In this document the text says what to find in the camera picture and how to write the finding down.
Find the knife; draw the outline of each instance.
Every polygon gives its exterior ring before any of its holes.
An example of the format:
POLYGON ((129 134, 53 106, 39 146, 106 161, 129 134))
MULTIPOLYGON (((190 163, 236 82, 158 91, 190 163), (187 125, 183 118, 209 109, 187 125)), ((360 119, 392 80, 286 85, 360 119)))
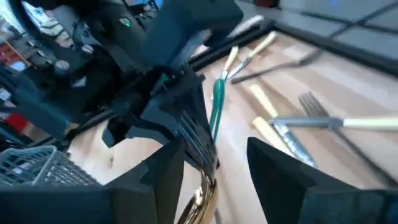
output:
MULTIPOLYGON (((256 97, 258 102, 262 105, 262 107, 271 115, 271 117, 278 117, 278 112, 272 105, 270 99, 263 92, 263 90, 257 86, 250 86, 250 91, 256 97)), ((277 131, 277 134, 280 138, 285 142, 289 151, 300 161, 306 163, 309 166, 317 167, 317 164, 311 154, 306 150, 303 144, 297 139, 294 133, 288 129, 286 125, 283 124, 274 124, 274 129, 277 131)))
POLYGON ((261 136, 268 141, 269 144, 273 145, 275 148, 286 153, 287 155, 295 157, 279 133, 275 130, 275 128, 273 128, 273 126, 268 124, 264 118, 257 117, 254 119, 252 124, 260 132, 261 136))
POLYGON ((248 63, 250 63, 250 61, 256 54, 268 47, 275 40, 275 38, 276 32, 272 31, 259 45, 257 45, 254 50, 252 50, 252 52, 248 54, 248 56, 243 60, 242 63, 232 69, 232 71, 228 74, 227 79, 229 80, 237 75, 246 65, 248 65, 248 63))
POLYGON ((331 128, 344 127, 351 129, 372 130, 398 130, 398 117, 378 118, 337 118, 337 117, 303 117, 303 116, 278 116, 268 121, 270 124, 282 124, 287 126, 331 128))

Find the wooden countertop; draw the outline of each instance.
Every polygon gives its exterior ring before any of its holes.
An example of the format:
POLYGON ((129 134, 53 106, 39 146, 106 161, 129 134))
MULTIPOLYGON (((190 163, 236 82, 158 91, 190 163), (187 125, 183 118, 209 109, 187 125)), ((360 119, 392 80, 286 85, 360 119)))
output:
MULTIPOLYGON (((251 43, 239 51, 239 61, 253 49, 251 43)), ((278 34, 275 42, 254 57, 240 75, 300 58, 314 48, 278 34)), ((208 116, 211 110, 213 83, 221 75, 226 58, 204 68, 203 84, 208 116)), ((262 139, 251 126, 257 116, 269 118, 250 94, 249 87, 258 84, 276 102, 282 114, 303 114, 298 95, 312 91, 325 108, 337 116, 397 114, 398 81, 381 72, 328 54, 305 68, 280 70, 264 77, 232 86, 227 84, 220 132, 216 143, 221 168, 219 210, 223 223, 265 223, 256 191, 251 182, 246 160, 249 136, 262 139)), ((101 140, 104 124, 79 136, 70 148, 71 158, 84 170, 105 184, 147 158, 160 146, 147 139, 126 139, 108 149, 101 140)), ((383 188, 363 161, 342 142, 321 129, 295 128, 295 134, 310 151, 319 169, 361 189, 383 188)), ((398 134, 375 131, 345 131, 374 162, 398 179, 398 134)), ((177 217, 180 216, 200 183, 199 173, 185 166, 177 217)))

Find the metal basket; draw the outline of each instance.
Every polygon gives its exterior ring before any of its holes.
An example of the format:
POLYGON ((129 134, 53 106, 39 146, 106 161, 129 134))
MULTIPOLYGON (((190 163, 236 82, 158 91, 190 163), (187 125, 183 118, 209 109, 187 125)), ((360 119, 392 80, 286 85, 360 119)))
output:
POLYGON ((7 149, 0 153, 0 185, 77 186, 99 183, 55 146, 7 149))

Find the utensil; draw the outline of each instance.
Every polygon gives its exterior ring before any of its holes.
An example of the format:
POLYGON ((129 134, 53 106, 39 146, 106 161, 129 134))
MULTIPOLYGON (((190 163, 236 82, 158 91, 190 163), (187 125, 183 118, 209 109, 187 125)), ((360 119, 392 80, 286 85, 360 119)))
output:
POLYGON ((277 133, 275 129, 272 128, 271 125, 269 125, 267 121, 264 120, 264 118, 257 117, 252 123, 254 127, 260 132, 261 136, 264 137, 264 139, 266 139, 269 144, 273 145, 280 151, 292 157, 295 157, 292 154, 291 150, 287 147, 286 143, 281 138, 279 133, 277 133))
POLYGON ((250 63, 252 58, 264 50, 266 47, 268 47, 276 38, 276 32, 272 31, 257 47, 252 50, 248 56, 243 60, 242 63, 240 63, 237 67, 235 67, 231 73, 228 75, 227 80, 233 78, 235 75, 237 75, 246 65, 250 63))
MULTIPOLYGON (((257 86, 250 86, 250 91, 260 102, 262 107, 273 117, 277 117, 279 114, 277 110, 272 105, 270 99, 266 96, 263 90, 257 86)), ((315 160, 312 158, 310 153, 304 148, 301 142, 295 137, 292 131, 290 131, 286 125, 283 124, 275 124, 275 130, 278 135, 283 139, 289 151, 300 161, 306 163, 309 166, 316 167, 315 160)))
POLYGON ((217 181, 210 180, 201 172, 201 186, 188 202, 177 223, 210 224, 217 211, 218 191, 217 181))
POLYGON ((244 82, 246 80, 252 79, 252 78, 256 78, 259 77, 261 75, 265 75, 268 74, 270 72, 276 71, 276 70, 280 70, 280 69, 285 69, 285 68, 302 68, 305 67, 307 65, 310 65, 314 62, 316 62, 322 55, 323 50, 316 50, 310 54, 308 54, 307 56, 305 56, 304 58, 301 58, 299 60, 294 60, 291 62, 285 62, 279 65, 274 65, 271 68, 267 68, 265 70, 262 70, 260 72, 255 72, 249 75, 244 75, 241 77, 236 77, 234 79, 231 80, 232 84, 238 84, 241 82, 244 82))
MULTIPOLYGON (((311 92, 301 94, 298 97, 298 100, 307 115, 315 117, 329 117, 329 112, 327 112, 311 92)), ((385 183, 390 186, 398 186, 398 183, 388 173, 370 160, 353 141, 343 134, 340 130, 340 126, 331 125, 329 126, 329 129, 333 131, 345 144, 347 144, 360 158, 362 158, 369 168, 373 170, 373 172, 385 183)))
POLYGON ((231 52, 229 53, 228 59, 225 62, 223 73, 221 74, 221 79, 226 80, 228 77, 228 70, 231 67, 232 63, 235 61, 236 56, 238 56, 239 53, 239 47, 234 46, 231 49, 231 52))
POLYGON ((288 126, 303 126, 315 128, 329 128, 337 126, 351 129, 398 130, 398 117, 378 118, 337 118, 326 116, 278 116, 268 121, 270 124, 284 124, 288 126))

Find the screw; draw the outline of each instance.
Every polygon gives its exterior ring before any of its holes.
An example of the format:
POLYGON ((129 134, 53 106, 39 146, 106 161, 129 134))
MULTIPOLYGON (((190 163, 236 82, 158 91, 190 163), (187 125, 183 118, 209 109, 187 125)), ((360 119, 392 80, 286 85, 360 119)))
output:
POLYGON ((61 70, 69 69, 69 63, 64 60, 58 60, 57 62, 55 62, 55 66, 56 66, 56 68, 61 69, 61 70))
POLYGON ((87 44, 83 45, 81 47, 81 50, 86 52, 86 53, 88 53, 88 54, 92 54, 94 52, 94 48, 92 46, 90 46, 90 45, 87 45, 87 44))
POLYGON ((86 81, 87 81, 87 78, 83 77, 83 78, 77 80, 74 84, 72 84, 72 87, 74 87, 74 88, 84 87, 84 86, 86 86, 86 81))

